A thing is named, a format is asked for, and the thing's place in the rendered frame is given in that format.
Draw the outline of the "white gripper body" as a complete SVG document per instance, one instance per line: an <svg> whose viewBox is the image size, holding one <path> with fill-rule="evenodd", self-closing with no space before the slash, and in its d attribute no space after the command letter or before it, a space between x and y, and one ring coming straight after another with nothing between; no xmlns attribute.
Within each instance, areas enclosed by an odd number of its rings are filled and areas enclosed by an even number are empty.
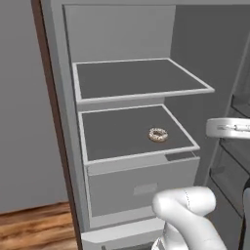
<svg viewBox="0 0 250 250"><path fill-rule="evenodd" d="M211 138L250 140L250 119L210 118L206 123L206 135Z"/></svg>

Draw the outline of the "grey fridge door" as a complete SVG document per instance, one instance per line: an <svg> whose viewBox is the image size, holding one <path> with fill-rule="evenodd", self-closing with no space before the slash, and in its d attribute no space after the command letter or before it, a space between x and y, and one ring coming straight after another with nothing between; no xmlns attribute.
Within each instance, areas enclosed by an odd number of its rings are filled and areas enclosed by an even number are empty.
<svg viewBox="0 0 250 250"><path fill-rule="evenodd" d="M225 117L250 119L250 35ZM209 219L228 250L250 250L250 140L217 139L208 177L217 207Z"/></svg>

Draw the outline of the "grey glass fridge shelf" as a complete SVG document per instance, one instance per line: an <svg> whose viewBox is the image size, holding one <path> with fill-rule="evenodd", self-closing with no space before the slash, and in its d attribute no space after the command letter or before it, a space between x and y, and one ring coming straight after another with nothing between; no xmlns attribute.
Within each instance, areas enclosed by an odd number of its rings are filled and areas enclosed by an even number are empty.
<svg viewBox="0 0 250 250"><path fill-rule="evenodd" d="M72 71L79 104L215 92L213 87L170 58L74 62Z"/></svg>
<svg viewBox="0 0 250 250"><path fill-rule="evenodd" d="M164 104L78 112L83 162L144 158L199 150L199 145ZM151 128L167 131L165 142L148 137Z"/></svg>

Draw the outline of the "grey fridge crisper drawer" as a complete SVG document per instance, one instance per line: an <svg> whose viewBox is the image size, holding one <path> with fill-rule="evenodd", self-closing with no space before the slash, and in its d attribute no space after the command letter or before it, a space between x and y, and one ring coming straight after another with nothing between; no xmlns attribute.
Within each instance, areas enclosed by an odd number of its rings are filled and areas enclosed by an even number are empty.
<svg viewBox="0 0 250 250"><path fill-rule="evenodd" d="M138 209L151 204L158 192L171 188L190 187L194 183L199 158L192 152L180 156L164 156L157 163L147 163L89 176L92 216Z"/></svg>

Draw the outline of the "grey open fridge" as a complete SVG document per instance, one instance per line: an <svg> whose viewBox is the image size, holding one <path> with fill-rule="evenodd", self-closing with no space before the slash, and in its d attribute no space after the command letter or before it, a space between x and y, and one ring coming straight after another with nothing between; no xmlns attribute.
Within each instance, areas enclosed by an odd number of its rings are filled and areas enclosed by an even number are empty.
<svg viewBox="0 0 250 250"><path fill-rule="evenodd" d="M41 0L68 160L70 203L83 232L156 218L151 204L92 216L89 176L157 163L192 152L199 158L191 187L208 187L217 138L210 118L226 115L250 35L250 0ZM78 103L73 63L170 58L215 89L214 93ZM199 150L86 165L78 112L164 104Z"/></svg>

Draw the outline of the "sprinkled frosted donut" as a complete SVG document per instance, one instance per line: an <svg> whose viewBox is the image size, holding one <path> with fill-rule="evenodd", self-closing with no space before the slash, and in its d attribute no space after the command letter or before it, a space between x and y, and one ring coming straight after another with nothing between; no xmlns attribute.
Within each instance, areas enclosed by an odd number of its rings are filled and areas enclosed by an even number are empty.
<svg viewBox="0 0 250 250"><path fill-rule="evenodd" d="M151 128L148 132L148 137L153 142L161 143L168 139L168 133L162 128Z"/></svg>

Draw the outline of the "grey freezer drawer front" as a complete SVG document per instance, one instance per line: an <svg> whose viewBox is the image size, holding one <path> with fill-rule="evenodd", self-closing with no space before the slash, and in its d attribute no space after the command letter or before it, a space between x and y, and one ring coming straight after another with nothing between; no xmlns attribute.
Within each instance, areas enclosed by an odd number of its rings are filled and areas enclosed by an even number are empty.
<svg viewBox="0 0 250 250"><path fill-rule="evenodd" d="M115 250L154 242L163 232L164 222L154 218L81 234L83 250Z"/></svg>

